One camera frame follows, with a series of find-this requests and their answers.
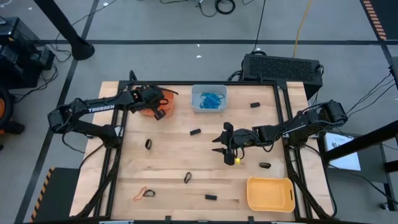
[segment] wooden tabletop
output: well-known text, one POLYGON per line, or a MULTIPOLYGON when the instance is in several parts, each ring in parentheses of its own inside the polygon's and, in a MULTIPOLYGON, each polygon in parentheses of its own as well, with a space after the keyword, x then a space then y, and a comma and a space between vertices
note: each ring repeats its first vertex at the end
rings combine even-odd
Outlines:
MULTIPOLYGON (((190 107, 190 85, 163 86, 177 91, 175 109, 169 118, 156 121, 153 117, 129 113, 119 165, 118 181, 114 195, 112 219, 164 220, 226 220, 245 221, 253 216, 256 221, 291 221, 293 212, 255 212, 246 201, 246 182, 250 176, 265 178, 287 177, 281 140, 271 152, 260 147, 245 150, 240 165, 228 166, 223 155, 211 151, 223 147, 212 143, 223 131, 223 123, 230 122, 235 129, 251 129, 253 126, 278 124, 274 91, 271 86, 227 86, 228 106, 223 113, 198 114, 190 107), (260 102, 258 108, 250 108, 252 102, 260 102), (201 133, 191 136, 191 130, 200 128, 201 133), (145 142, 152 140, 147 150, 145 142), (269 162, 270 169, 262 169, 260 162, 269 162), (184 184, 187 172, 192 179, 184 184), (147 187, 156 192, 155 197, 134 201, 140 189, 147 187), (205 200, 205 194, 217 195, 216 201, 205 200)), ((116 94, 118 82, 103 82, 99 97, 116 94)), ((307 99, 302 83, 288 83, 293 114, 306 108, 307 99)), ((282 108, 283 94, 280 92, 282 108)), ((96 113, 93 123, 109 124, 112 111, 96 113)), ((86 156, 101 144, 91 139, 86 156)), ((315 140, 309 145, 317 149, 315 140)), ((98 188, 105 150, 89 158, 80 172, 70 215, 76 215, 90 200, 98 188)), ((302 162, 307 187, 323 209, 333 213, 322 162, 314 152, 302 149, 302 162)), ((296 206, 304 217, 302 197, 296 206)), ((108 192, 104 193, 101 214, 104 214, 108 192)))

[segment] yellow plastic tray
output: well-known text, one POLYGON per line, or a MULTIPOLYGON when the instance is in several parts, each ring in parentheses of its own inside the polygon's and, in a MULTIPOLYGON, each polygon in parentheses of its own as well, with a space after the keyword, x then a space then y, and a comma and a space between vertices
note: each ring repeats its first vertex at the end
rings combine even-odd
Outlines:
POLYGON ((254 211, 291 212, 295 207, 293 184, 288 178, 250 177, 246 193, 254 211))

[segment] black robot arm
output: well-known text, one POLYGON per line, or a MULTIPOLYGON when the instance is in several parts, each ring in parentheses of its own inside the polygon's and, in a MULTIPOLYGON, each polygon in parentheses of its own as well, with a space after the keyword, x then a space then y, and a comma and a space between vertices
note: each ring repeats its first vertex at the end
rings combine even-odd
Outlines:
POLYGON ((238 129, 230 123, 224 123, 224 129, 221 136, 214 139, 213 142, 220 142, 226 146, 226 149, 213 149, 224 154, 224 162, 228 165, 234 165, 238 156, 237 149, 244 149, 251 146, 271 146, 270 149, 264 148, 266 152, 272 150, 274 143, 283 135, 289 137, 289 145, 299 147, 307 142, 312 134, 324 129, 333 129, 340 127, 347 122, 348 118, 340 103, 333 100, 327 103, 305 108, 299 111, 297 115, 278 125, 256 126, 252 130, 238 129))
POLYGON ((162 91, 172 90, 163 89, 156 85, 143 85, 134 90, 121 91, 116 96, 108 98, 94 100, 76 98, 70 104, 61 105, 47 115, 50 129, 57 134, 73 131, 85 135, 98 136, 104 142, 105 147, 116 147, 119 144, 119 138, 114 127, 109 124, 98 126, 80 121, 79 118, 85 114, 127 108, 132 113, 150 109, 154 112, 155 118, 159 120, 165 116, 165 111, 160 110, 159 106, 168 103, 162 91))

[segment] white container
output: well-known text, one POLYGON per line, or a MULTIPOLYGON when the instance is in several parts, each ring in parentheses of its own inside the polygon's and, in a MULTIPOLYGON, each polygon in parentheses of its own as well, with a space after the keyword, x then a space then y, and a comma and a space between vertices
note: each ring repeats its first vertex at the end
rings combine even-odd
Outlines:
POLYGON ((224 85, 193 85, 191 91, 191 106, 192 110, 197 113, 221 113, 226 109, 228 104, 228 90, 224 85), (203 93, 214 93, 216 95, 224 95, 224 98, 220 99, 221 104, 218 109, 206 109, 200 108, 200 104, 203 102, 203 93))

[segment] orange rubber band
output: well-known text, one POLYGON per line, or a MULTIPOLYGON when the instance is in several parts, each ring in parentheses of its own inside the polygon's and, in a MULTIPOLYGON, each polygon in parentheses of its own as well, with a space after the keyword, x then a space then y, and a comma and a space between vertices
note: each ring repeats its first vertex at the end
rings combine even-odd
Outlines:
POLYGON ((145 192, 145 191, 147 191, 147 187, 141 188, 141 190, 139 191, 139 193, 134 197, 134 201, 141 200, 142 197, 144 196, 144 192, 145 192))

